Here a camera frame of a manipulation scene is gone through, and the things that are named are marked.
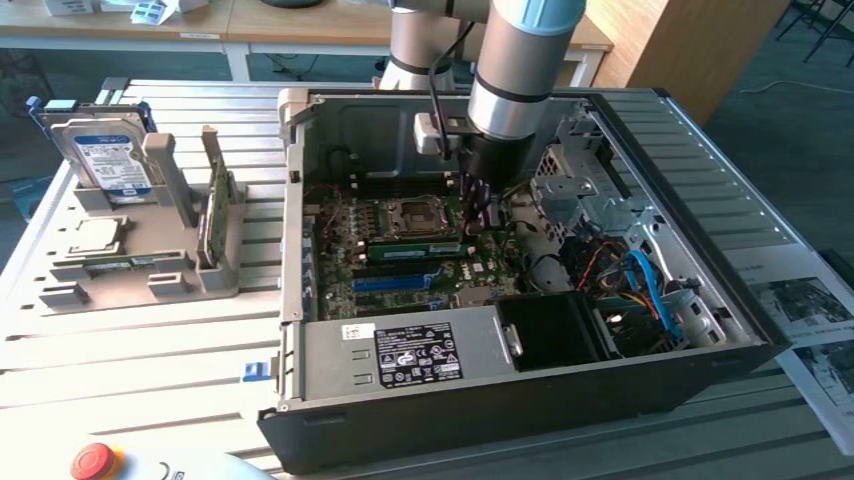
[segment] blue pcie slot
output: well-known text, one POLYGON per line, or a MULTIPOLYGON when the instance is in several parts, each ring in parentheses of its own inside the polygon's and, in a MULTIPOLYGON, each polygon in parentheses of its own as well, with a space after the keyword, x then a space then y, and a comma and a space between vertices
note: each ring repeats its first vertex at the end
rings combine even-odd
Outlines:
POLYGON ((400 277, 384 278, 360 278, 352 282, 352 290, 356 293, 385 292, 390 290, 428 290, 432 286, 432 280, 441 273, 441 269, 436 273, 425 275, 405 275, 400 277))

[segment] warning label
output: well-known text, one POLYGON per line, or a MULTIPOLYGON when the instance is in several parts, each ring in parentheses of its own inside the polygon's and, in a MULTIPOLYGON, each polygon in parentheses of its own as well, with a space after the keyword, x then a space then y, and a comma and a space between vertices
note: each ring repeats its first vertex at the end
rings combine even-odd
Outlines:
POLYGON ((133 143, 125 135, 74 137, 89 170, 103 190, 118 197, 150 192, 142 165, 132 158, 133 143))
POLYGON ((449 323, 373 332, 378 383, 385 388, 462 378, 449 323))

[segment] circuit board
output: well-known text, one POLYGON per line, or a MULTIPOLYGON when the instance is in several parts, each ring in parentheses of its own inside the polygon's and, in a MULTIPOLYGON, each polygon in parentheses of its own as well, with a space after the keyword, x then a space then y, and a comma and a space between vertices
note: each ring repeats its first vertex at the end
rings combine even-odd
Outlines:
POLYGON ((225 252, 225 226, 228 223, 228 202, 230 191, 228 169, 221 160, 216 159, 210 172, 210 194, 208 195, 205 207, 201 209, 201 219, 198 221, 198 245, 197 258, 202 268, 214 268, 218 259, 225 252))
POLYGON ((504 263, 501 249, 514 248, 512 238, 504 245, 504 232, 493 235, 481 235, 465 242, 458 241, 457 226, 462 221, 462 206, 454 197, 433 197, 429 212, 424 210, 424 198, 360 200, 341 195, 340 203, 334 197, 322 204, 320 214, 320 232, 317 242, 320 253, 317 258, 317 290, 318 312, 317 319, 336 320, 365 316, 406 313, 414 311, 444 310, 448 308, 464 308, 482 305, 492 296, 517 293, 514 288, 514 274, 504 263), (360 272, 366 272, 370 267, 365 262, 382 260, 366 257, 362 246, 364 238, 381 238, 392 231, 390 219, 393 208, 406 208, 413 214, 408 217, 408 232, 410 243, 408 245, 429 245, 433 248, 418 250, 420 247, 405 249, 397 246, 396 252, 422 252, 420 258, 394 258, 393 262, 380 262, 381 267, 389 271, 401 273, 405 270, 424 272, 414 276, 416 288, 377 289, 376 291, 357 291, 360 272), (364 218, 364 211, 374 211, 377 218, 364 218), (336 212, 334 219, 328 215, 336 212), (425 232, 418 233, 418 228, 436 222, 434 236, 425 232), (434 245, 454 243, 457 248, 438 250, 434 245), (428 252, 437 252, 426 257, 428 252), (426 277, 426 284, 420 283, 420 278, 426 277))

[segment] barcode sticker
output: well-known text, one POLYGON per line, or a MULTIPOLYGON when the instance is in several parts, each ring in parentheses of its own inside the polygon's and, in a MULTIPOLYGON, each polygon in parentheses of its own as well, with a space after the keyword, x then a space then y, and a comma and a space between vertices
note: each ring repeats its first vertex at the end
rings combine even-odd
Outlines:
POLYGON ((204 40, 218 40, 217 33, 181 33, 181 38, 198 38, 204 40))
POLYGON ((341 340, 362 340, 373 338, 374 323, 354 323, 352 325, 341 325, 341 340))

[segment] emergency stop button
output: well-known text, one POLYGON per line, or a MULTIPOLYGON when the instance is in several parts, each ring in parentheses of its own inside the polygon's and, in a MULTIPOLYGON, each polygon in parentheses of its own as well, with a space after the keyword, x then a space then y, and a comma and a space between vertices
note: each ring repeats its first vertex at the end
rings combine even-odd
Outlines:
POLYGON ((70 464, 70 476, 75 480, 103 478, 116 463, 116 452, 102 443, 82 447, 70 464))

